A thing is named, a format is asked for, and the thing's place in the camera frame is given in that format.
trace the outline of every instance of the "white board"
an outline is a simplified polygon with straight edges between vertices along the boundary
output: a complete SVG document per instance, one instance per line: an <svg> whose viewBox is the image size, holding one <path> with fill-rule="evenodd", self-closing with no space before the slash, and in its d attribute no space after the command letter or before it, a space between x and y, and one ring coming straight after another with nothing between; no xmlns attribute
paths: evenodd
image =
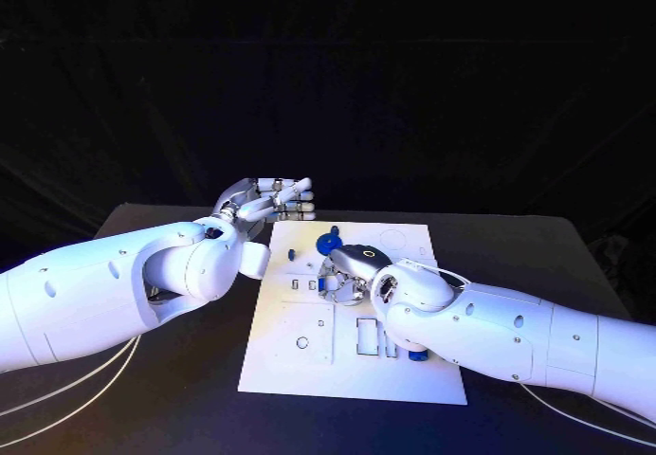
<svg viewBox="0 0 656 455"><path fill-rule="evenodd" d="M466 405L459 366L434 353L424 362L408 359L368 300L342 306L319 297L316 242L332 226L345 244L375 246L392 261L437 265L424 225L276 223L238 390Z"/></svg>

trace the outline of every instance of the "black curtain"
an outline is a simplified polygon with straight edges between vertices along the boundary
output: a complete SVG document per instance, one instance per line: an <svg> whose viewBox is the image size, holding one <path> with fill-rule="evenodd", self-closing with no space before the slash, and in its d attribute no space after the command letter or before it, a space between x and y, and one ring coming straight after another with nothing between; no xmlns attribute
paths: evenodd
<svg viewBox="0 0 656 455"><path fill-rule="evenodd" d="M3 266L244 176L313 177L323 209L565 216L588 240L648 223L649 27L434 8L3 4Z"/></svg>

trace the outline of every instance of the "robotic arm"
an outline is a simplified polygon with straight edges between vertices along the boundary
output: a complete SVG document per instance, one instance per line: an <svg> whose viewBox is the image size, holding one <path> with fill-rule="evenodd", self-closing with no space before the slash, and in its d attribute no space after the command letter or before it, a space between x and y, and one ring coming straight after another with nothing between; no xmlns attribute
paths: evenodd
<svg viewBox="0 0 656 455"><path fill-rule="evenodd" d="M329 301L359 304L369 294L402 348L428 348L505 381L584 393L656 422L656 327L575 311L408 259L394 264L371 246L335 249L320 280Z"/></svg>
<svg viewBox="0 0 656 455"><path fill-rule="evenodd" d="M267 221L312 220L310 179L244 179L211 216L59 248L0 275L0 373L90 355L261 279Z"/></svg>

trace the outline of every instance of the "table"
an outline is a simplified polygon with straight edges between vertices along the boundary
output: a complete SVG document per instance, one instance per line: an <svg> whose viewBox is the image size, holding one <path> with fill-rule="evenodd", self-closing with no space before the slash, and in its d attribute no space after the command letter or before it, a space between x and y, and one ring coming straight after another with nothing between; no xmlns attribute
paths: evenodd
<svg viewBox="0 0 656 455"><path fill-rule="evenodd" d="M98 237L195 220L209 208L124 204ZM574 226L562 218L319 211L327 221L427 224L440 266L476 282L629 319ZM271 227L257 241L268 243ZM224 298L143 337L133 361L92 405L7 453L620 453L648 451L548 409L513 383L462 370L469 406L237 392L258 282L240 276ZM55 390L118 348L3 374L3 406ZM33 409L6 416L3 441L87 401L118 368ZM534 388L550 402L633 436L649 428L584 395Z"/></svg>

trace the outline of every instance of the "robotic hand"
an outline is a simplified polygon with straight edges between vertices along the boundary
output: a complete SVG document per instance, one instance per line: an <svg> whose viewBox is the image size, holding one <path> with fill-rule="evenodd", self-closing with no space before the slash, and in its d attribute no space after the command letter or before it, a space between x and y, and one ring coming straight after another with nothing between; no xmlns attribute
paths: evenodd
<svg viewBox="0 0 656 455"><path fill-rule="evenodd" d="M575 311L408 259L394 264L371 246L335 249L319 280L330 302L359 304L369 294L402 348L428 348L505 381L584 393L656 422L656 327Z"/></svg>
<svg viewBox="0 0 656 455"><path fill-rule="evenodd" d="M265 221L312 220L312 182L244 179L212 215L65 246L0 275L0 372L90 355L261 279Z"/></svg>

